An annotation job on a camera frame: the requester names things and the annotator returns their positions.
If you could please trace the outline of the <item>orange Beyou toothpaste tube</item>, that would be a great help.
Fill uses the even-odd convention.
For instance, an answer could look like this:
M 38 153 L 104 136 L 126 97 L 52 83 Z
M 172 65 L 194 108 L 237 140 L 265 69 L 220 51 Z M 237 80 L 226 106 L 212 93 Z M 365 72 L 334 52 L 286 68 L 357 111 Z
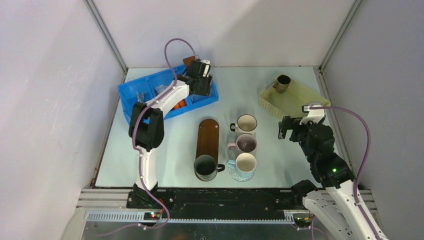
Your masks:
M 177 110 L 177 109 L 181 109 L 181 108 L 184 108 L 184 107 L 186 107 L 187 106 L 187 103 L 186 103 L 186 101 L 183 99 L 183 100 L 181 100 L 181 101 L 179 101 L 175 106 L 174 106 L 174 110 Z

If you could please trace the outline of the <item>clear holder with brown lid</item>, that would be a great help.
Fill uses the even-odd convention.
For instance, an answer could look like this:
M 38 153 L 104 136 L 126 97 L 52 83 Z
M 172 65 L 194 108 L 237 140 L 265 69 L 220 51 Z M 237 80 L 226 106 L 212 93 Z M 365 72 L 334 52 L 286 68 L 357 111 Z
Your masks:
M 183 63 L 187 72 L 195 72 L 199 71 L 199 60 L 198 56 L 189 56 L 183 59 Z

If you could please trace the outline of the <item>cream perforated basket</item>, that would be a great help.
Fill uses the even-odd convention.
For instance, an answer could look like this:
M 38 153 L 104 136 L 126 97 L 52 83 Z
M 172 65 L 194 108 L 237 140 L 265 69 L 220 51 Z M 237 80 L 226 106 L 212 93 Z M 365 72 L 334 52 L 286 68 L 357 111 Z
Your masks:
M 325 107 L 331 105 L 331 102 L 321 96 L 321 94 L 292 78 L 288 89 L 284 93 L 279 94 L 273 89 L 275 80 L 260 91 L 258 103 L 260 107 L 280 120 L 284 116 L 302 117 L 304 115 L 302 106 L 308 103 L 320 103 Z

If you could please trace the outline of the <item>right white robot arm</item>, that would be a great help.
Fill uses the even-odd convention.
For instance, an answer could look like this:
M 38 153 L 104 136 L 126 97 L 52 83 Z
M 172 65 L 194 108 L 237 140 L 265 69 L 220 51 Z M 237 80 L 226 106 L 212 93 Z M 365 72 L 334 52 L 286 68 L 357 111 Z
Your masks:
M 291 204 L 297 209 L 306 208 L 338 240 L 386 240 L 387 236 L 378 226 L 367 208 L 358 189 L 355 177 L 347 163 L 335 153 L 335 138 L 330 126 L 302 118 L 284 116 L 278 123 L 279 139 L 298 143 L 314 179 L 322 185 L 336 203 L 326 202 L 310 180 L 302 180 L 291 187 Z

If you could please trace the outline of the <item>light blue mug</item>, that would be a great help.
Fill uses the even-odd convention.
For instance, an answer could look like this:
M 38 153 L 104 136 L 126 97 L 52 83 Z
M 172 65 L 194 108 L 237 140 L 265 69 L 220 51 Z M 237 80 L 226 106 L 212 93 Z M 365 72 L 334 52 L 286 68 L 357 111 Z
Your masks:
M 250 153 L 242 153 L 235 160 L 229 159 L 226 162 L 227 167 L 235 168 L 239 173 L 248 173 L 256 170 L 257 160 Z

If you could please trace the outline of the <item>white toothpaste tube dark cap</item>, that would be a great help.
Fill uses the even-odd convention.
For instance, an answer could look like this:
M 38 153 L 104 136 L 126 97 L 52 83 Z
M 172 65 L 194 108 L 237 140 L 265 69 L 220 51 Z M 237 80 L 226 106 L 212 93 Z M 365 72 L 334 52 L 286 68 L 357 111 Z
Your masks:
M 169 87 L 167 85 L 159 85 L 154 88 L 156 96 L 166 96 L 168 94 Z

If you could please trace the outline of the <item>cream mug with black rim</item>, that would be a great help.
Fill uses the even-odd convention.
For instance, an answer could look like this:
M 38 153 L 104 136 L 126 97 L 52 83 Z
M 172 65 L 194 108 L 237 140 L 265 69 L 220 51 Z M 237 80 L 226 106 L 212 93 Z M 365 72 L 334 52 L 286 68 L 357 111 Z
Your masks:
M 256 128 L 258 126 L 257 119 L 250 114 L 241 115 L 236 123 L 231 123 L 229 128 L 232 132 L 235 132 L 238 136 L 249 134 L 254 136 L 256 133 Z

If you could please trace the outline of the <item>blue three-compartment bin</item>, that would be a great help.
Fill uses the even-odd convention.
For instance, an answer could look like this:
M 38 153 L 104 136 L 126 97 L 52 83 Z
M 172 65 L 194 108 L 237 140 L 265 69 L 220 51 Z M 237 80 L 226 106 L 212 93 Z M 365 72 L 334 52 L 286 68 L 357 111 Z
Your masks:
M 130 80 L 128 82 L 119 84 L 117 86 L 122 111 L 125 120 L 127 123 L 131 121 L 131 115 L 133 111 L 133 106 L 137 102 L 136 92 L 144 93 L 144 101 L 147 102 L 154 97 L 155 87 L 159 85 L 169 86 L 173 80 L 173 75 L 171 70 L 165 69 L 150 75 L 146 75 L 143 77 L 136 78 L 134 80 Z M 182 107 L 180 109 L 172 109 L 164 119 L 170 119 L 178 115 L 182 115 L 186 112 L 202 108 L 206 105 L 210 105 L 219 100 L 219 94 L 214 82 L 211 83 L 210 95 L 209 96 L 201 96 L 201 95 L 189 95 L 185 99 L 187 106 Z

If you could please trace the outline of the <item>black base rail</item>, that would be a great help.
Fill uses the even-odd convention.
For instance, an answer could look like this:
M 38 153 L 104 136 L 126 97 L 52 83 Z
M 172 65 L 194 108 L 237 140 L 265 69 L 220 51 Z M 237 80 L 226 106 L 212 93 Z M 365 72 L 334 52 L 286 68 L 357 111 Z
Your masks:
M 172 220 L 284 220 L 285 211 L 304 210 L 302 203 L 315 187 L 178 188 L 154 187 L 150 193 L 134 186 L 128 209 L 167 207 Z

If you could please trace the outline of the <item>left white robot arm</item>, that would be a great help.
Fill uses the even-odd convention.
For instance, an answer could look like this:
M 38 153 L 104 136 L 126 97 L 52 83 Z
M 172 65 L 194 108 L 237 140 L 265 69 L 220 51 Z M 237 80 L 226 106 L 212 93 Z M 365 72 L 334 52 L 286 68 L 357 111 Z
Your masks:
M 211 63 L 205 59 L 192 60 L 183 73 L 171 69 L 173 81 L 153 99 L 133 105 L 128 134 L 133 148 L 139 152 L 138 180 L 136 185 L 144 188 L 138 201 L 145 208 L 153 208 L 158 194 L 152 189 L 157 184 L 156 148 L 165 136 L 164 117 L 177 103 L 190 95 L 209 96 L 212 78 Z

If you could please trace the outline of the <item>clear textured oval tray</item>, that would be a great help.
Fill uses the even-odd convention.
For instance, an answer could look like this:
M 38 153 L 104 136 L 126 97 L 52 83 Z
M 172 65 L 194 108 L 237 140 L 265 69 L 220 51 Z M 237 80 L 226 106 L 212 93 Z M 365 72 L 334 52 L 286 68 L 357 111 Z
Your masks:
M 247 182 L 254 177 L 256 171 L 252 170 L 250 172 L 238 172 L 236 168 L 229 167 L 228 172 L 235 181 Z

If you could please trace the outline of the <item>grey toothbrush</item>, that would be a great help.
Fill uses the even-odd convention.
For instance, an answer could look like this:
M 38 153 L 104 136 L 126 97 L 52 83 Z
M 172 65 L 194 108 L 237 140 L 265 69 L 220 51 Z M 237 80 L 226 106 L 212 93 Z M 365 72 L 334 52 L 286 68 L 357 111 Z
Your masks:
M 144 100 L 144 97 L 145 97 L 145 94 L 143 93 L 143 92 L 136 92 L 136 97 L 137 97 L 137 101 L 139 102 L 139 103 L 144 103 L 145 102 L 145 100 Z

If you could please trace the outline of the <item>pink mug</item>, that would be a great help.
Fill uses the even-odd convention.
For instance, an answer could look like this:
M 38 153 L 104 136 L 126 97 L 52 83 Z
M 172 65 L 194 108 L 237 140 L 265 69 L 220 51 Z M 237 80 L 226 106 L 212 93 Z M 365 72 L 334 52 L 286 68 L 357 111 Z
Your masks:
M 255 136 L 251 134 L 242 134 L 235 142 L 228 143 L 226 147 L 229 151 L 234 153 L 235 158 L 242 153 L 249 153 L 255 157 L 258 143 Z

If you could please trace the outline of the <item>brown wooden oval tray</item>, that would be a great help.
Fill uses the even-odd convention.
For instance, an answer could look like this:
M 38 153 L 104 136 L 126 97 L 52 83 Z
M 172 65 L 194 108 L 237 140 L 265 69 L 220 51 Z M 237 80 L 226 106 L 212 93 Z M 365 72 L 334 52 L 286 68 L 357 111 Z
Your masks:
M 196 159 L 202 155 L 208 155 L 218 163 L 219 133 L 220 127 L 216 120 L 207 118 L 200 122 L 197 133 Z

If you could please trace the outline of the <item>dark green mug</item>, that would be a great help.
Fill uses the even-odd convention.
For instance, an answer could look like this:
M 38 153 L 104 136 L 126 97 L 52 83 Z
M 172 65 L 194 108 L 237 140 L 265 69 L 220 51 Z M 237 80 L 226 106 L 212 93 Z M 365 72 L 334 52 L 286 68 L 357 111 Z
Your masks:
M 203 182 L 213 180 L 226 168 L 224 164 L 218 164 L 212 156 L 206 154 L 196 158 L 193 167 L 196 177 Z

